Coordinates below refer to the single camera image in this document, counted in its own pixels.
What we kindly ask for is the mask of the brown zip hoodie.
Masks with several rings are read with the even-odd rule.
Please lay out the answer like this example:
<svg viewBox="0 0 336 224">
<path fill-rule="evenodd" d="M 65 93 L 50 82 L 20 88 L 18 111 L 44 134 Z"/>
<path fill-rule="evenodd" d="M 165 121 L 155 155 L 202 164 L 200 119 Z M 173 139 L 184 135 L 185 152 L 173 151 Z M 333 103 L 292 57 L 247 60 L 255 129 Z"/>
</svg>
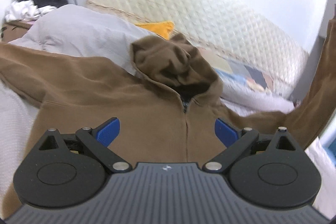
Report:
<svg viewBox="0 0 336 224">
<path fill-rule="evenodd" d="M 1 80 L 39 108 L 3 223 L 327 223 L 312 207 L 321 176 L 304 150 L 335 111 L 335 20 L 308 94 L 288 114 L 230 110 L 218 74 L 183 35 L 139 39 L 130 61 L 135 75 L 105 57 L 1 46 Z M 108 148 L 129 172 L 106 172 L 75 138 L 113 117 L 120 132 Z M 218 118 L 260 136 L 228 172 L 205 172 L 225 150 Z"/>
</svg>

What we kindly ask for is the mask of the patchwork patterned pillow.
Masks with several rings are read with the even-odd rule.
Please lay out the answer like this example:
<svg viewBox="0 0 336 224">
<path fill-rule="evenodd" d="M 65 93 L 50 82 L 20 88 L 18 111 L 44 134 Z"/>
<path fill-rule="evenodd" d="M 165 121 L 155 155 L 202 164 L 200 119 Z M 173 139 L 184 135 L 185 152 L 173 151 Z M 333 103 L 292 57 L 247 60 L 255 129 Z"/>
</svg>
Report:
<svg viewBox="0 0 336 224">
<path fill-rule="evenodd" d="M 198 50 L 201 56 L 213 67 L 222 81 L 231 79 L 257 92 L 274 91 L 273 79 L 267 73 L 238 61 L 220 57 L 210 50 L 204 48 L 198 48 Z"/>
</svg>

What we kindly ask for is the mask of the white bed sheet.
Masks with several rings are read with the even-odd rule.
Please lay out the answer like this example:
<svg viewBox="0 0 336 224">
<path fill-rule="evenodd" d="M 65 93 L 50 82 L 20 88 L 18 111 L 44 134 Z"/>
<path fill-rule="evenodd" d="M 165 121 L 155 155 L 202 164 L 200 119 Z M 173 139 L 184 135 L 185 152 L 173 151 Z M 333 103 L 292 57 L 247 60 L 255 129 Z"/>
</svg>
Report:
<svg viewBox="0 0 336 224">
<path fill-rule="evenodd" d="M 38 109 L 1 82 L 1 203 L 24 158 Z"/>
</svg>

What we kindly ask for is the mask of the grey white duvet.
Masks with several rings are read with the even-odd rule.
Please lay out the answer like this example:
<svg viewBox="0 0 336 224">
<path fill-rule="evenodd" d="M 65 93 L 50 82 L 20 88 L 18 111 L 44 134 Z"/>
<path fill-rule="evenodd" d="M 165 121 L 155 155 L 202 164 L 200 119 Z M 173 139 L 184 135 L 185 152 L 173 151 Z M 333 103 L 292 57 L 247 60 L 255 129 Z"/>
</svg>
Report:
<svg viewBox="0 0 336 224">
<path fill-rule="evenodd" d="M 155 33 L 117 16 L 67 5 L 54 10 L 28 29 L 8 23 L 2 30 L 3 42 L 70 56 L 103 56 L 131 74 L 129 46 L 137 39 Z M 273 92 L 257 92 L 231 79 L 223 81 L 221 101 L 240 116 L 261 111 L 289 113 L 294 104 Z"/>
</svg>

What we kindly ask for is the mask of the orange yellow cloth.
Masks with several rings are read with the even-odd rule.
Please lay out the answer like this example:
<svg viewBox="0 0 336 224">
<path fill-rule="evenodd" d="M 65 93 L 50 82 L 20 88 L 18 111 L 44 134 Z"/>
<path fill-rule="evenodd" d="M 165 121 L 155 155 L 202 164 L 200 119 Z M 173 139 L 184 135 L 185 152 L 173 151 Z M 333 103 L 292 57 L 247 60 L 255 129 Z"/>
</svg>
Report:
<svg viewBox="0 0 336 224">
<path fill-rule="evenodd" d="M 135 26 L 151 31 L 162 38 L 168 40 L 174 30 L 172 21 L 154 22 L 154 23 L 136 23 Z"/>
</svg>

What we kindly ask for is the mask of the white crumpled garment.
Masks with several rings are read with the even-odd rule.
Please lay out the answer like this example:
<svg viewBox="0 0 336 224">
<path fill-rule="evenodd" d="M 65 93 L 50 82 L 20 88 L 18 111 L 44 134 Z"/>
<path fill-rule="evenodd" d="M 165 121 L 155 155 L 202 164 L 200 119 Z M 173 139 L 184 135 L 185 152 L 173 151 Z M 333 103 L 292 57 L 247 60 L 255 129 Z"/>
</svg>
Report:
<svg viewBox="0 0 336 224">
<path fill-rule="evenodd" d="M 21 2 L 14 1 L 5 10 L 5 21 L 13 22 L 20 20 L 37 20 L 43 15 L 46 15 L 56 9 L 57 7 L 50 5 L 39 8 L 32 0 Z"/>
</svg>

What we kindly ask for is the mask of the cream quilted mattress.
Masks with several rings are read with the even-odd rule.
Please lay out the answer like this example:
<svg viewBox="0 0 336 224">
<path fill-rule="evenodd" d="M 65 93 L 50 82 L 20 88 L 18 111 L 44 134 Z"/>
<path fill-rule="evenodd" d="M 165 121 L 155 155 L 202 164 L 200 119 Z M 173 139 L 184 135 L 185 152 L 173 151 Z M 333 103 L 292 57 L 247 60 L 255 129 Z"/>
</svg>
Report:
<svg viewBox="0 0 336 224">
<path fill-rule="evenodd" d="M 269 19 L 226 0 L 87 0 L 86 6 L 131 23 L 169 20 L 194 45 L 268 73 L 283 97 L 292 94 L 309 56 Z"/>
</svg>

